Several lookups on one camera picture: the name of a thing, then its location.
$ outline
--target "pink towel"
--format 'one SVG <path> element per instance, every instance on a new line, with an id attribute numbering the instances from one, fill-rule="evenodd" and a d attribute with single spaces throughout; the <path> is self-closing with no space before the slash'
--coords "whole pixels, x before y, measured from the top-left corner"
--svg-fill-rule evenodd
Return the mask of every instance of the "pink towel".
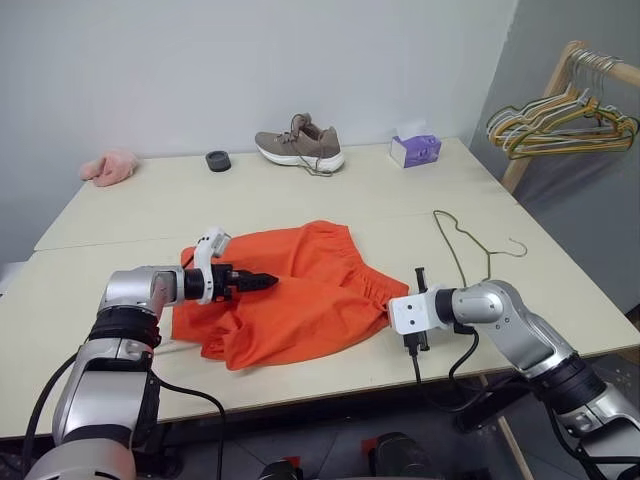
<path id="1" fill-rule="evenodd" d="M 127 150 L 107 150 L 99 160 L 82 165 L 80 178 L 107 187 L 129 178 L 137 164 L 135 155 Z"/>

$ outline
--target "purple tissue box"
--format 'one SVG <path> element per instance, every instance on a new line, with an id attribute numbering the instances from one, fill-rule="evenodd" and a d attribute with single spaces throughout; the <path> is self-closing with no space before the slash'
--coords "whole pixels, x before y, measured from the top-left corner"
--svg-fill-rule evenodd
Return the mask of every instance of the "purple tissue box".
<path id="1" fill-rule="evenodd" d="M 435 162 L 440 154 L 441 145 L 440 140 L 433 135 L 420 135 L 406 140 L 400 140 L 396 136 L 391 140 L 389 153 L 402 168 L 415 167 Z"/>

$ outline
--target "brown sneaker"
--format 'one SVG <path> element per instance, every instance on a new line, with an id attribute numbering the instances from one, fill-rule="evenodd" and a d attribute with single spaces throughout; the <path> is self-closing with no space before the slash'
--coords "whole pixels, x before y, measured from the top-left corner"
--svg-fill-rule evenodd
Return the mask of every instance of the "brown sneaker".
<path id="1" fill-rule="evenodd" d="M 300 166 L 314 175 L 331 175 L 344 163 L 336 130 L 320 130 L 308 113 L 294 115 L 289 132 L 257 133 L 256 146 L 272 162 Z"/>

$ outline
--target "wooden rack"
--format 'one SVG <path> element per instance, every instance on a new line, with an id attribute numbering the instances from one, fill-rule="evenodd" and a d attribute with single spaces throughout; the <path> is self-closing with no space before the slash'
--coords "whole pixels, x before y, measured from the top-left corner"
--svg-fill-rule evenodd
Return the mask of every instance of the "wooden rack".
<path id="1" fill-rule="evenodd" d="M 557 95 L 565 90 L 571 80 L 571 72 L 567 68 L 567 60 L 574 51 L 579 48 L 586 48 L 586 46 L 585 42 L 574 40 L 564 47 L 547 88 L 544 90 L 543 97 Z M 626 63 L 616 63 L 606 75 L 640 88 L 640 68 Z M 525 157 L 509 161 L 501 183 L 510 193 L 515 191 L 531 160 L 533 160 L 531 157 Z"/>

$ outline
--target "elastic waistband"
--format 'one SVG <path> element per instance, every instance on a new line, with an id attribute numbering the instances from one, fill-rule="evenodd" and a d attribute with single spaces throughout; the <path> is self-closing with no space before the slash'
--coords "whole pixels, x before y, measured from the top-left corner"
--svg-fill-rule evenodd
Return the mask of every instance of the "elastic waistband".
<path id="1" fill-rule="evenodd" d="M 335 223 L 318 220 L 305 225 L 314 231 L 314 235 L 325 237 L 327 242 L 323 248 L 331 251 L 336 256 L 347 260 L 351 267 L 364 276 L 371 287 L 382 289 L 392 296 L 403 296 L 409 291 L 409 287 L 398 280 L 395 280 L 384 273 L 381 273 L 366 263 L 362 259 L 358 248 L 353 242 L 349 227 Z"/>

